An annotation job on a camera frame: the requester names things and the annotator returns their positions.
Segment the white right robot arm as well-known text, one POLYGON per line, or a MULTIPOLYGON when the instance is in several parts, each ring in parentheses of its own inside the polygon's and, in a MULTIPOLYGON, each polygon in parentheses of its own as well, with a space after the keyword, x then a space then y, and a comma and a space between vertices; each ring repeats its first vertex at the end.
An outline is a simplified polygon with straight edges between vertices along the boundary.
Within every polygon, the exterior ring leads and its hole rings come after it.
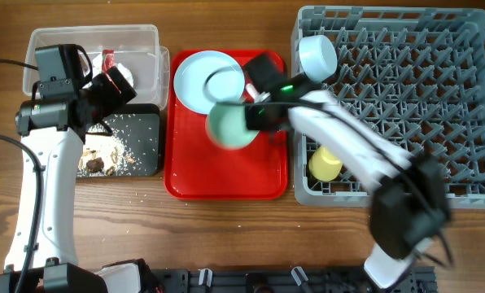
POLYGON ((378 289, 391 289, 433 238, 445 249, 452 219, 439 161, 399 147, 346 110, 334 94, 304 74, 249 74, 245 105, 249 129, 282 126, 317 141, 339 159, 372 196, 369 230, 375 244, 364 271, 378 289))

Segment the red strawberry snack wrapper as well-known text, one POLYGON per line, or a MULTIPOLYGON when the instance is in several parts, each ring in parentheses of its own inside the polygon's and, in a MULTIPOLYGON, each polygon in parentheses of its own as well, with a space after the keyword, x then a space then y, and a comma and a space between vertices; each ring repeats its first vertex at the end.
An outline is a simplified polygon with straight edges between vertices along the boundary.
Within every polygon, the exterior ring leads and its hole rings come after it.
POLYGON ((103 50, 102 51, 102 62, 101 68, 103 72, 106 72, 109 68, 115 66, 115 51, 114 50, 103 50))

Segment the blue bowl with rice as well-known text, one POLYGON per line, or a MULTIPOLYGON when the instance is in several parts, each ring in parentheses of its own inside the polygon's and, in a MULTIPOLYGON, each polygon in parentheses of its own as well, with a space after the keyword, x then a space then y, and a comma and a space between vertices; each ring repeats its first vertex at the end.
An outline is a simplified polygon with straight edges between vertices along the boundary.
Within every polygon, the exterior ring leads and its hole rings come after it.
POLYGON ((314 82, 323 82, 338 67, 334 45, 324 35, 303 37, 299 42, 299 60, 304 73, 314 82))

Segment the mint green bowl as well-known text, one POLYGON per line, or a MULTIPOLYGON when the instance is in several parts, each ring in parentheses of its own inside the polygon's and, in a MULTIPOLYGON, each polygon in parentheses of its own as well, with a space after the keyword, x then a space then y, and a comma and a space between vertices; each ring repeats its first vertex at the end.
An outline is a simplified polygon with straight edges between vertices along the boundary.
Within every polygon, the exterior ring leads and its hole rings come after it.
POLYGON ((206 119, 207 134, 220 147, 242 149, 255 140, 258 130, 249 130, 244 106, 217 103, 206 119))

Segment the white napkin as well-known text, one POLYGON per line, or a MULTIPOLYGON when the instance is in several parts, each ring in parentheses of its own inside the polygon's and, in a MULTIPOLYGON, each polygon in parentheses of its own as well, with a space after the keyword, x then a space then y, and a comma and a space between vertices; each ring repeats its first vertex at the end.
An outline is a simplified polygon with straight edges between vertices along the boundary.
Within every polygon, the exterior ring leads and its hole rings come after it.
MULTIPOLYGON (((96 77, 99 73, 102 72, 102 62, 103 56, 97 55, 95 58, 91 60, 92 68, 93 68, 93 77, 96 77)), ((128 70, 122 63, 115 63, 115 66, 118 68, 120 73, 123 77, 127 80, 127 82, 134 87, 133 83, 133 75, 130 70, 128 70)))

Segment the pink plastic fork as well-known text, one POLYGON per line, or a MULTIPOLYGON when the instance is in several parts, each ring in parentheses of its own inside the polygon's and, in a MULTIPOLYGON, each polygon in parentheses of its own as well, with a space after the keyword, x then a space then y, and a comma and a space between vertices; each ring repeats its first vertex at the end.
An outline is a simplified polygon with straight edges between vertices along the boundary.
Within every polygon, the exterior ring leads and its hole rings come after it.
POLYGON ((251 97, 254 103, 258 103, 260 101, 260 93, 255 88, 255 86, 251 83, 245 85, 246 92, 251 97))

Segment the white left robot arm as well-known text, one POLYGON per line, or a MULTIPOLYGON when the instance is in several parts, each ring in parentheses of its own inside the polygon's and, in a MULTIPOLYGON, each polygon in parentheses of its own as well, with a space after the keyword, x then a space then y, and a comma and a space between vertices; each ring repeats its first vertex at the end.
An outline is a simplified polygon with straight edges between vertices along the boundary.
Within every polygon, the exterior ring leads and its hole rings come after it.
POLYGON ((112 67, 91 81, 52 77, 40 92, 42 98, 24 102, 16 116, 24 170, 0 292, 144 291, 143 260, 92 273, 77 264, 73 233, 77 165, 87 130, 133 99, 135 90, 112 67))

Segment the light blue plate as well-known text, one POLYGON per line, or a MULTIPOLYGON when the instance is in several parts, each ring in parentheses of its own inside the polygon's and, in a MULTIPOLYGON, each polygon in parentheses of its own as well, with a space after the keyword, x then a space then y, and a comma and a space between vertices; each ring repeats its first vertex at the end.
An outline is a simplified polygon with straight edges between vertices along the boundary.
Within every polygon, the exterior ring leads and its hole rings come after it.
POLYGON ((218 102, 237 102, 245 88, 238 62, 220 51, 204 50, 187 57, 173 81, 178 100, 189 110, 207 115, 218 102))

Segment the yellow plastic cup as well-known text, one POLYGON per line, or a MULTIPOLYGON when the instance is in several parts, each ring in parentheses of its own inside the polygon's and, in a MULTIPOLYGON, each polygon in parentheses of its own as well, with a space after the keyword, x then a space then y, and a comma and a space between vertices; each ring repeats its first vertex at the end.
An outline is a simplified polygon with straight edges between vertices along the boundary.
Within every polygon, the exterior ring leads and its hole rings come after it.
POLYGON ((310 173, 318 181, 333 181, 343 167, 342 162, 327 148, 320 146, 308 162, 310 173))

